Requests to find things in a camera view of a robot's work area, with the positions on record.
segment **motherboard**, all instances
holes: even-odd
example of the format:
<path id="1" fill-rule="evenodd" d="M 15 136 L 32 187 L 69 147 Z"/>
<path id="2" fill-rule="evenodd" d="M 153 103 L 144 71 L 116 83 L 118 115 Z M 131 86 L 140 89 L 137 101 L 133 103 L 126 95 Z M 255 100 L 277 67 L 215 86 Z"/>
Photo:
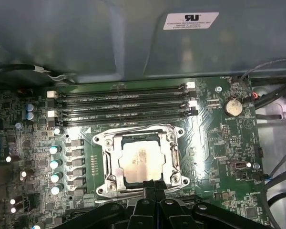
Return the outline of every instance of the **motherboard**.
<path id="1" fill-rule="evenodd" d="M 188 207 L 206 201 L 269 225 L 262 157 L 238 77 L 0 91 L 0 228 L 51 229 L 126 205 L 146 180 Z"/>

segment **white label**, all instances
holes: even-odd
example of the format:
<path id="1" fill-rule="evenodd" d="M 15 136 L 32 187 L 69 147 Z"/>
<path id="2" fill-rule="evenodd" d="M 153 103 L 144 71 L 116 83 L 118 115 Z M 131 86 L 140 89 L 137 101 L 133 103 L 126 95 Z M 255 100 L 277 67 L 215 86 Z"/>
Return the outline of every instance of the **white label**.
<path id="1" fill-rule="evenodd" d="M 170 13 L 166 17 L 164 30 L 208 29 L 218 12 L 211 13 Z"/>

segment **black cable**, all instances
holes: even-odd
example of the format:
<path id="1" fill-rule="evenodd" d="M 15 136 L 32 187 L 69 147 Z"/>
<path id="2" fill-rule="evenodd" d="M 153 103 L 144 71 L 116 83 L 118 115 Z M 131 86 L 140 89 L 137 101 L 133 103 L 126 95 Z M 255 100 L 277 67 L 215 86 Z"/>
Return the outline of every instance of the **black cable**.
<path id="1" fill-rule="evenodd" d="M 277 166 L 271 171 L 269 174 L 270 177 L 273 177 L 274 174 L 277 172 L 277 170 L 286 162 L 286 154 L 285 156 L 281 159 L 281 161 L 277 164 Z"/>
<path id="2" fill-rule="evenodd" d="M 275 220 L 274 216 L 272 215 L 272 212 L 270 210 L 270 207 L 268 205 L 267 201 L 267 191 L 268 189 L 272 188 L 273 186 L 283 182 L 286 180 L 286 171 L 284 173 L 281 173 L 280 175 L 276 176 L 272 180 L 270 180 L 267 184 L 265 184 L 261 190 L 261 202 L 264 206 L 265 212 L 269 217 L 270 222 L 273 224 L 275 229 L 281 229 L 278 225 L 277 221 Z"/>
<path id="3" fill-rule="evenodd" d="M 277 100 L 278 98 L 282 97 L 283 95 L 286 94 L 286 85 L 283 85 L 277 89 L 275 89 L 273 92 L 265 95 L 261 99 L 257 100 L 254 104 L 255 109 L 262 108 L 273 101 Z"/>
<path id="4" fill-rule="evenodd" d="M 244 80 L 246 78 L 246 76 L 248 76 L 250 73 L 254 72 L 257 69 L 260 69 L 262 67 L 265 67 L 267 65 L 271 65 L 274 63 L 278 63 L 278 62 L 286 62 L 286 59 L 278 59 L 278 60 L 274 60 L 274 61 L 269 61 L 263 64 L 260 64 L 258 66 L 256 66 L 255 68 L 249 69 L 247 72 L 245 72 L 240 78 L 239 78 L 239 84 L 250 94 L 252 94 L 252 90 L 245 84 Z"/>
<path id="5" fill-rule="evenodd" d="M 278 202 L 281 199 L 286 198 L 286 192 L 282 192 L 280 194 L 277 194 L 276 196 L 272 197 L 270 200 L 268 200 L 268 205 L 271 207 L 273 204 Z"/>
<path id="6" fill-rule="evenodd" d="M 263 120 L 281 120 L 282 116 L 279 114 L 272 114 L 272 115 L 256 114 L 256 118 Z"/>
<path id="7" fill-rule="evenodd" d="M 32 64 L 8 64 L 0 67 L 0 74 L 8 73 L 16 70 L 30 70 L 38 73 L 45 73 L 48 77 L 50 77 L 54 81 L 63 81 L 69 85 L 74 85 L 75 83 L 69 79 L 62 78 L 60 79 L 59 76 L 63 76 L 62 73 L 55 72 L 52 70 L 46 70 L 43 67 L 32 65 Z"/>

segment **cpu socket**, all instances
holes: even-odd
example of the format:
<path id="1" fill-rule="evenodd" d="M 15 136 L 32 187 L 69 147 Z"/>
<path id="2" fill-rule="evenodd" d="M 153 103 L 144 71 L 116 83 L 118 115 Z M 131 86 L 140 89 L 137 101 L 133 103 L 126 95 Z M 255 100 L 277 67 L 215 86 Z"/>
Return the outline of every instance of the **cpu socket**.
<path id="1" fill-rule="evenodd" d="M 190 183 L 181 175 L 177 139 L 182 128 L 150 125 L 110 129 L 93 137 L 102 146 L 105 182 L 97 187 L 99 196 L 123 199 L 143 193 L 143 182 L 162 180 L 166 192 Z"/>

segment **ul logo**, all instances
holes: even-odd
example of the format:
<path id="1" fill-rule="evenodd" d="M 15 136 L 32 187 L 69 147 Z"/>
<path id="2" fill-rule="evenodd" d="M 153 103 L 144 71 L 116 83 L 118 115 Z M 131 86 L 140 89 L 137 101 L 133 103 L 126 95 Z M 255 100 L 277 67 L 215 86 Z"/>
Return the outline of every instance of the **ul logo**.
<path id="1" fill-rule="evenodd" d="M 199 20 L 198 14 L 185 15 L 185 21 L 198 21 L 198 20 Z"/>

